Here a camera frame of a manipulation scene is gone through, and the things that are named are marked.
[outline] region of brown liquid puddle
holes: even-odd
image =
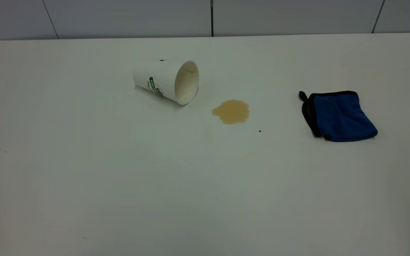
[[[211,113],[225,124],[244,123],[249,118],[249,105],[239,100],[228,100]]]

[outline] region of black hanging loop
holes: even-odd
[[[305,94],[303,91],[300,91],[300,92],[298,93],[298,97],[299,97],[303,102],[305,102],[305,101],[308,100],[308,97],[306,97],[306,94]]]

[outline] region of printed logo on cup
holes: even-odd
[[[147,89],[165,97],[164,92],[158,87],[158,84],[154,83],[152,76],[150,76],[150,78],[147,80]]]

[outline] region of folded towel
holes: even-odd
[[[356,92],[299,93],[303,116],[314,136],[330,141],[358,141],[377,135],[377,129],[360,108]]]

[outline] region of white paper cup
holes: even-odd
[[[186,105],[199,88],[199,69],[192,60],[140,60],[132,79],[137,86]]]

